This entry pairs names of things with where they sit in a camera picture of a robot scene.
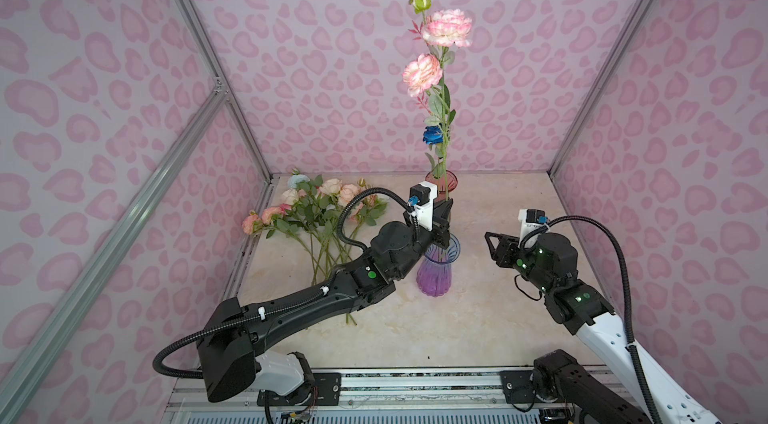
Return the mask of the purple blue glass vase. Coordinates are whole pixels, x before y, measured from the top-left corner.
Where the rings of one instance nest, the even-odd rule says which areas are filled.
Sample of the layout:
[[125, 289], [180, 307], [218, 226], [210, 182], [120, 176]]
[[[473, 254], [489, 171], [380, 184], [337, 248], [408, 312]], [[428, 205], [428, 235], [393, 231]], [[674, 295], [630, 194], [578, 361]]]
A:
[[461, 255], [461, 244], [455, 234], [450, 235], [448, 246], [443, 249], [431, 245], [417, 271], [419, 290], [430, 297], [445, 295], [452, 285], [452, 265]]

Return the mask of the pink rosebud spray stem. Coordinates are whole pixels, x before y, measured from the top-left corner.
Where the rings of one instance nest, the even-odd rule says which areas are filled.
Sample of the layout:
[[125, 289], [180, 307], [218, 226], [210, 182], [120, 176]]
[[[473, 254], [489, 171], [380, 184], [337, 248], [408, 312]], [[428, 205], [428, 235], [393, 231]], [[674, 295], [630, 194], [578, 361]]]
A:
[[372, 186], [365, 179], [343, 184], [340, 188], [338, 204], [344, 210], [349, 208], [346, 217], [339, 220], [339, 223], [344, 223], [347, 242], [355, 240], [363, 227], [376, 226], [387, 211], [387, 197], [381, 194], [367, 195], [354, 206], [350, 206], [355, 198], [369, 189], [372, 189]]

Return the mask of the dark blue artificial rose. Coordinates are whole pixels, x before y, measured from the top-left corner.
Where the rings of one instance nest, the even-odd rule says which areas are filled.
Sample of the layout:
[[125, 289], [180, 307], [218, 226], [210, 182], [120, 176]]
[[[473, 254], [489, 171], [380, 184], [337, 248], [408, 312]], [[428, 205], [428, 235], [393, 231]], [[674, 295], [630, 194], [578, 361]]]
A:
[[428, 148], [426, 153], [430, 163], [430, 174], [434, 179], [445, 177], [447, 169], [448, 143], [440, 126], [428, 126], [425, 128], [422, 138]]

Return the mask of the pink carnation double stem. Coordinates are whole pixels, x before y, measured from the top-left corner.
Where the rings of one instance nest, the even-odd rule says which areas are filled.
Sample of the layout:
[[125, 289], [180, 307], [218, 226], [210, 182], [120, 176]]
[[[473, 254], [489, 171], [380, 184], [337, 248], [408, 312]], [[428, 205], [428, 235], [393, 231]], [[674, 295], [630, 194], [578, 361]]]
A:
[[426, 46], [426, 52], [409, 62], [402, 74], [408, 96], [426, 111], [424, 130], [440, 126], [448, 143], [457, 111], [453, 108], [446, 70], [455, 61], [456, 52], [471, 45], [473, 20], [460, 9], [432, 9], [433, 0], [409, 0], [413, 13], [420, 20], [412, 23], [410, 33]]

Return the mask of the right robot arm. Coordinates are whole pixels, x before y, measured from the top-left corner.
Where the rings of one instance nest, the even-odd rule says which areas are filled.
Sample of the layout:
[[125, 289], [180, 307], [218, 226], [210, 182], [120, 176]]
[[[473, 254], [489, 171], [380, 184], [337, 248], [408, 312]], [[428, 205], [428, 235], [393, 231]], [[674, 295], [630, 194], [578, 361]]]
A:
[[524, 238], [488, 232], [491, 259], [517, 271], [541, 294], [553, 321], [586, 345], [628, 392], [621, 397], [564, 350], [537, 358], [531, 376], [540, 399], [560, 398], [598, 423], [715, 423], [717, 417], [686, 392], [632, 340], [611, 304], [578, 276], [578, 252], [560, 234]]

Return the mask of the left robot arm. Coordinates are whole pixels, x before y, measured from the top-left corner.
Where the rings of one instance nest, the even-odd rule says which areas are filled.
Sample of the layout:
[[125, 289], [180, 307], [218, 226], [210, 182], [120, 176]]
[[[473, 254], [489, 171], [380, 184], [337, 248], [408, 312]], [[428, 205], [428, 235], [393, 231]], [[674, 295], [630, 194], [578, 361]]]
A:
[[402, 222], [384, 225], [355, 260], [335, 267], [328, 279], [282, 298], [242, 305], [220, 303], [196, 340], [202, 379], [211, 403], [228, 400], [265, 382], [269, 349], [332, 317], [361, 311], [396, 290], [431, 246], [450, 240], [451, 199], [436, 204], [430, 231]]

